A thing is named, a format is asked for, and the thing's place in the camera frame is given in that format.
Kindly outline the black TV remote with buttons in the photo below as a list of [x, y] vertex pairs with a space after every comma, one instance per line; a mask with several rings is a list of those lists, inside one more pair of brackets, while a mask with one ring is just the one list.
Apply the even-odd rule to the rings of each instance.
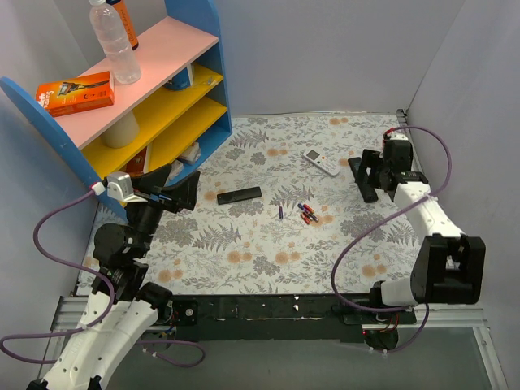
[[379, 198], [376, 191], [368, 183], [368, 175], [366, 168], [362, 166], [362, 159], [359, 157], [349, 158], [348, 163], [363, 201], [365, 203], [377, 202]]

